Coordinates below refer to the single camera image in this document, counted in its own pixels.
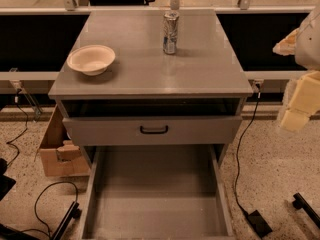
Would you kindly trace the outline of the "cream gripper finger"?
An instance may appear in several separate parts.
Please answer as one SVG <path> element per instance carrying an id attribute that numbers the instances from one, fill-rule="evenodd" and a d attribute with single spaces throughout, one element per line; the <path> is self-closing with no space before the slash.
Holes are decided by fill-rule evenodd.
<path id="1" fill-rule="evenodd" d="M 284 110 L 280 127 L 289 132 L 298 132 L 319 110 L 320 72 L 308 72 L 295 81 L 295 88 Z"/>
<path id="2" fill-rule="evenodd" d="M 278 42 L 272 49 L 275 54 L 282 56 L 294 55 L 296 50 L 296 37 L 298 30 L 293 30 L 284 39 Z"/>

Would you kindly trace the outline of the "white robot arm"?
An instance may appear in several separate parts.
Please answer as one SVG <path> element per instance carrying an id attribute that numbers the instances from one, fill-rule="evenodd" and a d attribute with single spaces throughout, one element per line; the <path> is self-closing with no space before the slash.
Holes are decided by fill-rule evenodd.
<path id="1" fill-rule="evenodd" d="M 273 52 L 293 55 L 295 62 L 307 70 L 299 79 L 288 82 L 278 114 L 279 128 L 296 133 L 320 111 L 320 5 L 278 42 Z"/>

